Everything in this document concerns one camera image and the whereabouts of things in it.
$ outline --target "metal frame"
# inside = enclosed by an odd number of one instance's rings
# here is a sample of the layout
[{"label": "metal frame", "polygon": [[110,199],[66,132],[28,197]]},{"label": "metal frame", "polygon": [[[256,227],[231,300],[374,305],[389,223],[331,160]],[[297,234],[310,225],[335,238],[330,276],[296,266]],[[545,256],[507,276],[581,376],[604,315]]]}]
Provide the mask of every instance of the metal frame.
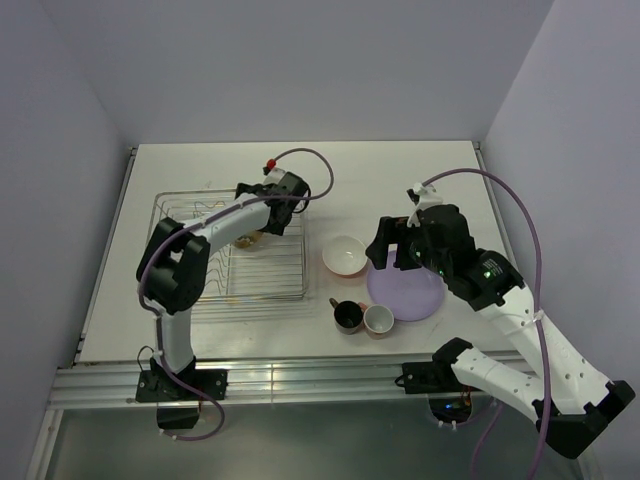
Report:
[{"label": "metal frame", "polygon": [[[480,168],[486,169],[480,144],[474,142],[473,147]],[[137,149],[132,148],[116,214],[109,232],[107,248],[102,258],[83,334],[78,344],[78,354],[82,350],[84,336],[122,208],[136,152]],[[513,250],[500,215],[493,187],[486,179],[485,185],[507,257],[515,265]],[[530,367],[516,351],[487,352],[487,355],[522,372],[530,372]],[[395,386],[393,382],[402,373],[402,363],[430,359],[430,355],[389,355],[300,360],[207,361],[199,363],[198,368],[229,370],[229,384],[224,404],[398,400],[409,398],[404,394],[404,390]],[[156,404],[136,404],[134,401],[139,373],[139,367],[135,362],[118,364],[74,363],[72,368],[59,370],[51,389],[47,410],[26,478],[29,480],[45,478],[65,410],[156,408]],[[452,394],[431,395],[431,397],[450,397],[458,394],[459,392],[452,392]],[[162,405],[187,406],[195,404],[196,402],[173,402]],[[585,478],[596,480],[604,478],[592,448],[587,449],[579,458],[579,465]]]}]

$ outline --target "white wall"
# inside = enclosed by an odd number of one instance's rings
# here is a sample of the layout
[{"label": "white wall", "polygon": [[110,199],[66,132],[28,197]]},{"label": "white wall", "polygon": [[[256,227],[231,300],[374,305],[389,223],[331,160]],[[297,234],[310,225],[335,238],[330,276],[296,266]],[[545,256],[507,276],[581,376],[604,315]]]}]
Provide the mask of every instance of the white wall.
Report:
[{"label": "white wall", "polygon": [[75,351],[126,150],[37,2],[0,3],[0,65],[0,476],[14,479]]},{"label": "white wall", "polygon": [[[484,144],[540,230],[543,306],[613,379],[640,392],[640,2],[556,0]],[[533,255],[500,198],[519,265]],[[637,478],[640,400],[596,443]]]},{"label": "white wall", "polygon": [[42,0],[138,142],[481,139],[552,0]]}]

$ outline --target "white cup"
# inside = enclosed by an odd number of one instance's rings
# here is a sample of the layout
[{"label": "white cup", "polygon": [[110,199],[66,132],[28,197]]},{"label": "white cup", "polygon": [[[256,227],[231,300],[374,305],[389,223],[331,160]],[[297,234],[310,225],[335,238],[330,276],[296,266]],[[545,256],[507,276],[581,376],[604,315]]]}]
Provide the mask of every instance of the white cup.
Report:
[{"label": "white cup", "polygon": [[394,323],[393,312],[384,305],[371,305],[364,312],[364,326],[373,339],[387,336]]}]

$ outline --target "food item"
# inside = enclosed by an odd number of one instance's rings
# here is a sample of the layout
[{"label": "food item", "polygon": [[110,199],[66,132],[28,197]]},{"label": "food item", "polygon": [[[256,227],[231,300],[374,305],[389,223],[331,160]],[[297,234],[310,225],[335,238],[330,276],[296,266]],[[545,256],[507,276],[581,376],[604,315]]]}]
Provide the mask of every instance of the food item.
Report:
[{"label": "food item", "polygon": [[241,237],[236,238],[233,242],[233,246],[236,248],[249,248],[256,244],[260,238],[262,238],[263,232],[254,230],[253,232],[246,233]]}]

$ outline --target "glass panel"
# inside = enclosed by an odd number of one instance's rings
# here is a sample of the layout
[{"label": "glass panel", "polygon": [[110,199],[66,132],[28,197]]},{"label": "glass panel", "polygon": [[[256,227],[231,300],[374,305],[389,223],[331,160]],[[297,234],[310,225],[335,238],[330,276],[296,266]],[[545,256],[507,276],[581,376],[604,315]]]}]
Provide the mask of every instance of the glass panel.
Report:
[{"label": "glass panel", "polygon": [[[66,412],[49,479],[465,479],[494,409],[452,432],[426,400],[229,406],[222,432],[203,442],[159,436],[153,409]],[[214,421],[215,412],[204,416]],[[198,432],[210,424],[198,425]],[[479,477],[524,478],[537,431],[505,407],[486,442]],[[547,449],[536,478],[580,471]]]}]

